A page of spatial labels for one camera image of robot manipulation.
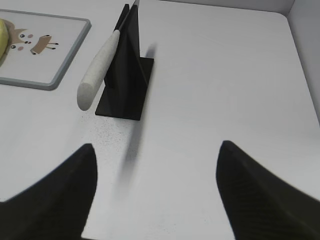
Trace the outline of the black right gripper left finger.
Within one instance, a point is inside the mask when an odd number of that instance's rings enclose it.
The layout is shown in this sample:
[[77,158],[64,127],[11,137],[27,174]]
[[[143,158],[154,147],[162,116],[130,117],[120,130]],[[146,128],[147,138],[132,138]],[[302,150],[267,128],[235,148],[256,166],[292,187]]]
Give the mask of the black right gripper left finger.
[[0,204],[2,240],[80,240],[97,189],[86,143],[44,178]]

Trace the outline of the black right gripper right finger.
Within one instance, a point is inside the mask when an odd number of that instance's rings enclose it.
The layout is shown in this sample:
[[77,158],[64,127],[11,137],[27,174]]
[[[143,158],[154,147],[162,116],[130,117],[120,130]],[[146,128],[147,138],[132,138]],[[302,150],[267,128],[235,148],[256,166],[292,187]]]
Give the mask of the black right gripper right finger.
[[216,184],[237,240],[318,240],[320,202],[222,142]]

